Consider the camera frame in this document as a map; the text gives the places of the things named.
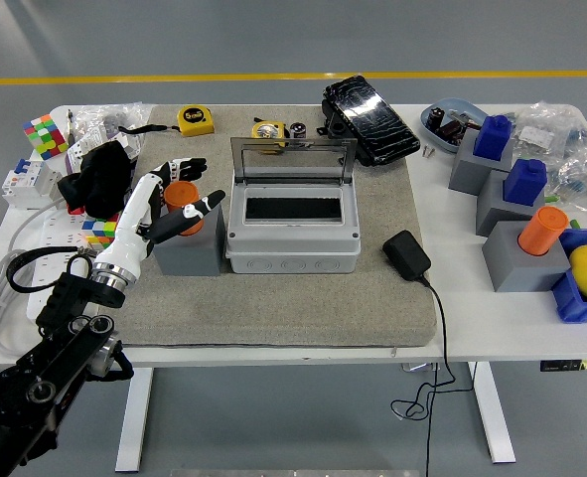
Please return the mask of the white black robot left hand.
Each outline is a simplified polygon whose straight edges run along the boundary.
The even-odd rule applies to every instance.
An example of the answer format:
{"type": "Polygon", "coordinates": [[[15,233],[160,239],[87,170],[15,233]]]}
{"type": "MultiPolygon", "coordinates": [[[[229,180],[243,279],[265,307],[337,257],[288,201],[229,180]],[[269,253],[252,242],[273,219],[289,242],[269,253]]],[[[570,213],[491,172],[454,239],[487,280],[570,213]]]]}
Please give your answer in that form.
{"type": "Polygon", "coordinates": [[[199,179],[207,169],[204,158],[175,159],[163,163],[140,178],[117,223],[112,244],[94,261],[91,279],[112,282],[119,289],[135,283],[141,262],[155,244],[198,224],[225,198],[216,190],[162,216],[168,188],[178,180],[199,179]]]}

